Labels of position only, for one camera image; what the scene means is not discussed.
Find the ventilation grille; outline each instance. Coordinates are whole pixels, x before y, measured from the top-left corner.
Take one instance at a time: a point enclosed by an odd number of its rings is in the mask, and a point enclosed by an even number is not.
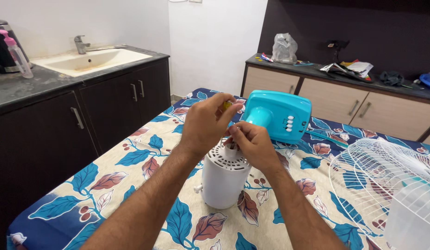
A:
[[[247,164],[243,156],[239,156],[238,159],[225,159],[225,156],[220,154],[223,152],[224,146],[216,145],[211,151],[207,153],[212,162],[216,163],[218,166],[223,167],[228,170],[241,170],[244,169],[244,165]]]

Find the faucet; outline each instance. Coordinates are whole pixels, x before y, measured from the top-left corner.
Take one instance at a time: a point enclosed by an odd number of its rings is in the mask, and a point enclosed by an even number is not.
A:
[[[83,43],[81,37],[85,37],[85,36],[78,35],[78,36],[74,37],[74,43],[76,44],[76,48],[78,49],[78,53],[80,55],[83,55],[86,53],[85,47],[90,47],[90,44]]]

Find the dark wall panel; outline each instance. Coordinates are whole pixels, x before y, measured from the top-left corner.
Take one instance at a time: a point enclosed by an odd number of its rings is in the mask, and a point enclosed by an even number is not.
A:
[[[397,71],[407,79],[430,72],[430,14],[343,8],[268,0],[258,52],[272,54],[273,38],[288,32],[297,57],[330,62],[327,40],[350,40],[340,61],[370,62],[372,73]]]

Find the white knob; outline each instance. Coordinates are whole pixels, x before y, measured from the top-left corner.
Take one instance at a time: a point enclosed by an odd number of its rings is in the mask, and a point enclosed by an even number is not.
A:
[[[201,191],[201,190],[202,190],[202,184],[201,184],[201,185],[199,185],[199,186],[194,186],[194,187],[193,187],[193,190],[195,191],[195,193],[199,194],[199,191]]]

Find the white wall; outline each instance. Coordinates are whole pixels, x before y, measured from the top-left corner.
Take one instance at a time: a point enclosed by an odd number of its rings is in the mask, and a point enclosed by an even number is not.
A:
[[[209,88],[239,95],[257,52],[267,0],[169,2],[171,92]]]
[[[93,47],[128,44],[170,54],[167,0],[7,0],[8,21],[30,57],[75,50],[73,38]]]

